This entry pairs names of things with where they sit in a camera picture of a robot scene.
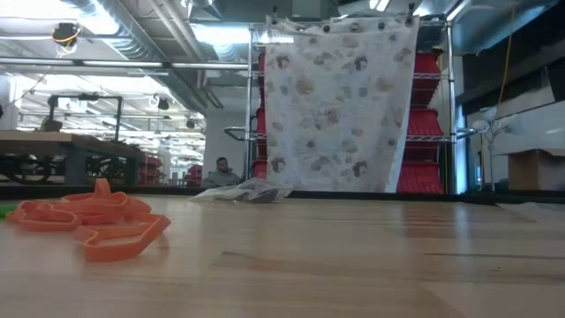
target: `person sitting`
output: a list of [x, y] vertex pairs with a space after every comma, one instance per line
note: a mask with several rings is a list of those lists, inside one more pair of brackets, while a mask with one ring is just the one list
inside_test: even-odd
[[202, 186], [205, 188], [216, 188], [220, 186], [234, 186], [239, 183], [237, 174], [231, 172], [228, 165], [228, 159], [219, 157], [215, 161], [216, 171], [210, 173], [208, 178], [202, 181]]

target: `orange plastic piece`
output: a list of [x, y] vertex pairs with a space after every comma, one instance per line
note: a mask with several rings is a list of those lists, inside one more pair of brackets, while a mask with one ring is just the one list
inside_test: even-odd
[[[26, 231], [74, 231], [87, 261], [121, 261], [143, 252], [169, 226], [166, 216], [150, 212], [145, 202], [112, 193], [106, 179], [97, 179], [93, 193], [67, 195], [59, 201], [22, 201], [6, 219]], [[99, 245], [105, 239], [132, 236], [139, 239]]]

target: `workbench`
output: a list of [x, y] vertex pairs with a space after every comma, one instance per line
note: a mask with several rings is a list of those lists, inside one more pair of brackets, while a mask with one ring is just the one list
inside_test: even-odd
[[86, 159], [92, 155], [110, 155], [126, 159], [124, 183], [137, 184], [139, 162], [143, 153], [134, 147], [101, 141], [91, 136], [64, 132], [0, 132], [0, 155], [64, 155], [64, 182], [87, 183]]
[[565, 316], [564, 223], [453, 202], [138, 198], [172, 224], [128, 261], [0, 223], [2, 317]]

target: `plastic bag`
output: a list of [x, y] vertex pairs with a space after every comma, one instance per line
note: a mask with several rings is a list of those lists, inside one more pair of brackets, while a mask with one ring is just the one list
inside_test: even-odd
[[262, 178], [251, 178], [241, 185], [209, 189], [191, 198], [191, 201], [238, 201], [269, 203], [286, 198], [292, 188], [268, 182]]

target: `floral fabric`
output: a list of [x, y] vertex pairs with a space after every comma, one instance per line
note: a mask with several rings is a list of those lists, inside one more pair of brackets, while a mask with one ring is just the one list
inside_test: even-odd
[[269, 181], [394, 192], [408, 126], [418, 18], [338, 20], [266, 47]]

